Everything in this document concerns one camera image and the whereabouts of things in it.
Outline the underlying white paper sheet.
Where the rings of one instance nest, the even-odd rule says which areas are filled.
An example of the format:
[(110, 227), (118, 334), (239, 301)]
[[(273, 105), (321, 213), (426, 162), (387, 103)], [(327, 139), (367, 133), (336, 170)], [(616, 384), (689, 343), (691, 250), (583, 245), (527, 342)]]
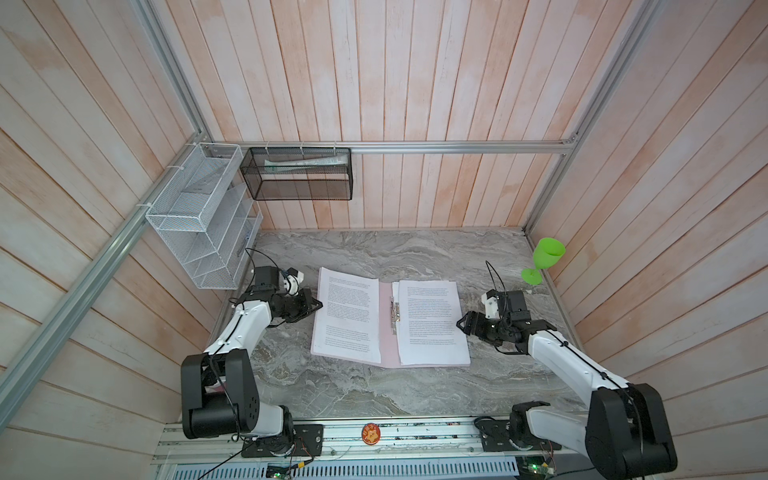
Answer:
[(471, 363), (457, 284), (452, 281), (398, 283), (398, 353), (402, 366), (454, 367)]

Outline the printed English paper sheet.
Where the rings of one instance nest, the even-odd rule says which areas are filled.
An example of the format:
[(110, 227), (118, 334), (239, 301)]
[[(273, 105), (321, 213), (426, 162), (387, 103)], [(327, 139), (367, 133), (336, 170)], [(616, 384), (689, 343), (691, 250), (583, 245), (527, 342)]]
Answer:
[(380, 365), (379, 281), (321, 268), (311, 353)]

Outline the pink file folder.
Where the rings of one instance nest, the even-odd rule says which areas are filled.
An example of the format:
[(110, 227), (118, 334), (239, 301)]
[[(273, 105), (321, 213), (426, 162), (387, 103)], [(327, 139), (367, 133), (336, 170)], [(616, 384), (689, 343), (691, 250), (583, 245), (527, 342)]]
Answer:
[(398, 368), (426, 368), (418, 366), (402, 366), (398, 353), (397, 334), (393, 335), (390, 324), (390, 298), (392, 297), (391, 283), (379, 281), (380, 324), (379, 339), (382, 363), (378, 366), (388, 369)]

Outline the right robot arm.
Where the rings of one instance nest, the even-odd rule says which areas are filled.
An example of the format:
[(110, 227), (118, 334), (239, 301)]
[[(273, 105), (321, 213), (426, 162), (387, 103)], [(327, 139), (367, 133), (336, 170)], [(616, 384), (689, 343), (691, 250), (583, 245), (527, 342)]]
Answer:
[(520, 291), (489, 290), (484, 309), (470, 311), (457, 328), (511, 355), (529, 356), (548, 367), (584, 402), (571, 414), (544, 401), (513, 406), (507, 444), (530, 450), (558, 444), (587, 457), (605, 479), (633, 479), (671, 473), (678, 457), (660, 393), (631, 383), (602, 367), (546, 320), (535, 320)]

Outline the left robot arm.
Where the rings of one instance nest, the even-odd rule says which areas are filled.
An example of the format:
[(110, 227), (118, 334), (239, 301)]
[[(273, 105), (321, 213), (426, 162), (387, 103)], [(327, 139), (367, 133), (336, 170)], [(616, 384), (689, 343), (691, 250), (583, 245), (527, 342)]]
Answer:
[(295, 323), (322, 308), (303, 282), (304, 274), (295, 268), (256, 267), (220, 336), (202, 353), (184, 359), (181, 422), (186, 438), (233, 434), (279, 447), (294, 442), (289, 410), (259, 397), (251, 355), (265, 332), (277, 326), (274, 320)]

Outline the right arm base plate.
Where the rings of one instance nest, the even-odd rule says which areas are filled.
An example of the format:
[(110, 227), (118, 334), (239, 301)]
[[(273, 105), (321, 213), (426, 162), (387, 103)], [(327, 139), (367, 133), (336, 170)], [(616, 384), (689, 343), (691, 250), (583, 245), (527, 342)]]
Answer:
[(562, 449), (562, 446), (557, 443), (541, 439), (531, 442), (526, 440), (513, 441), (510, 437), (510, 422), (508, 420), (481, 416), (473, 420), (473, 425), (479, 433), (484, 452), (525, 452), (532, 450), (550, 452)]

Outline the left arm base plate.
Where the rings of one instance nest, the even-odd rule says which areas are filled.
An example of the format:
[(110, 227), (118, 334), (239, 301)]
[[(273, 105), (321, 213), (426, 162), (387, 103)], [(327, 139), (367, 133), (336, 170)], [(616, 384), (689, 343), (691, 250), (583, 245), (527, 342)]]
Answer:
[(318, 457), (321, 455), (324, 437), (322, 424), (298, 424), (285, 426), (275, 436), (249, 438), (243, 443), (243, 458), (287, 458), (293, 456)]

